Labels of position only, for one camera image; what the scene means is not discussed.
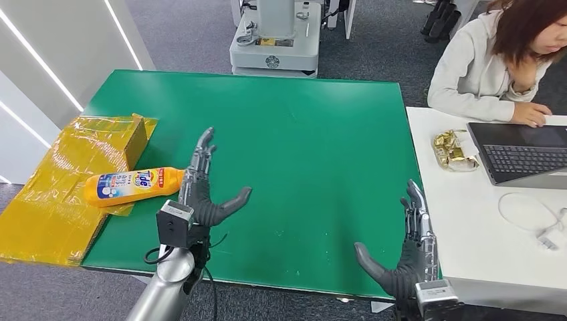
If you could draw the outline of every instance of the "green tabletop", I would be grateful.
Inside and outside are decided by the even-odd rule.
[[[389,268],[404,237],[399,199],[419,172],[398,84],[115,71],[84,114],[159,119],[136,168],[189,164],[215,127],[211,197],[244,185],[248,204],[212,229],[215,279],[259,286],[388,297],[358,266],[364,242]],[[165,198],[111,217],[83,266],[153,272],[155,213]]]

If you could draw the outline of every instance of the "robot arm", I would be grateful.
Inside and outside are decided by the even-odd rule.
[[[431,228],[425,197],[417,184],[408,182],[401,203],[405,208],[405,238],[398,265],[393,270],[371,258],[366,246],[355,243],[358,263],[387,294],[396,298],[407,320],[460,320],[462,304],[451,284],[439,280],[437,238]]]
[[[238,196],[221,205],[211,202],[209,165],[215,145],[210,127],[201,135],[190,165],[185,169],[178,202],[166,201],[156,214],[160,243],[156,273],[131,309],[127,321],[179,320],[189,295],[203,278],[210,258],[209,232],[242,208],[252,189],[244,187]]]

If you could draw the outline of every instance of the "orange detergent bottle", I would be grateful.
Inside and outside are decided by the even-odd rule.
[[[105,207],[138,201],[179,191],[182,169],[160,167],[123,173],[95,175],[85,182],[85,200]]]

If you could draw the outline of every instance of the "black cable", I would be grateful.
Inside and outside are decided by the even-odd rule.
[[[209,246],[209,249],[212,249],[213,247],[215,247],[215,246],[219,245],[220,243],[222,243],[222,242],[227,238],[227,236],[229,236],[228,233],[226,233],[225,236],[223,236],[223,238],[221,238],[220,241],[218,241],[217,243],[215,243],[215,244]]]
[[[251,5],[248,2],[245,2],[242,4],[242,8],[244,7],[248,7],[250,10],[258,10],[258,6],[257,5]]]
[[[158,251],[159,251],[159,247],[156,247],[154,249],[147,251],[146,255],[144,255],[144,262],[146,262],[147,264],[157,264],[157,263],[163,261],[164,259],[166,259],[171,254],[171,252],[173,252],[173,246],[166,246],[165,247],[165,253],[163,253],[163,255],[161,257],[158,257],[157,259],[154,259],[154,260],[148,259],[148,256],[150,256],[150,254],[158,252]]]
[[[211,272],[209,271],[209,269],[207,269],[207,267],[205,266],[205,272],[207,273],[207,275],[209,276],[209,280],[211,281],[211,284],[213,285],[213,300],[214,300],[214,310],[213,310],[213,321],[217,321],[217,314],[218,314],[218,305],[217,305],[217,287],[215,286],[215,280],[213,280],[213,276],[211,275]]]
[[[329,17],[332,17],[332,16],[334,16],[334,15],[337,15],[337,13],[339,13],[339,10],[340,10],[340,8],[337,8],[337,10],[335,10],[335,12],[333,12],[333,13],[328,13],[327,15],[325,15],[325,16],[323,17],[323,19],[321,19],[321,21],[325,21],[325,19],[328,19]]]

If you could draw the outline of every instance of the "woman's hand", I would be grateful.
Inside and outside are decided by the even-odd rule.
[[[526,56],[517,65],[513,62],[506,62],[510,77],[514,80],[512,85],[517,93],[527,92],[536,84],[536,72],[538,71],[538,61],[532,56]]]
[[[533,102],[516,102],[511,122],[525,124],[532,128],[542,127],[546,124],[545,115],[552,115],[547,106]]]

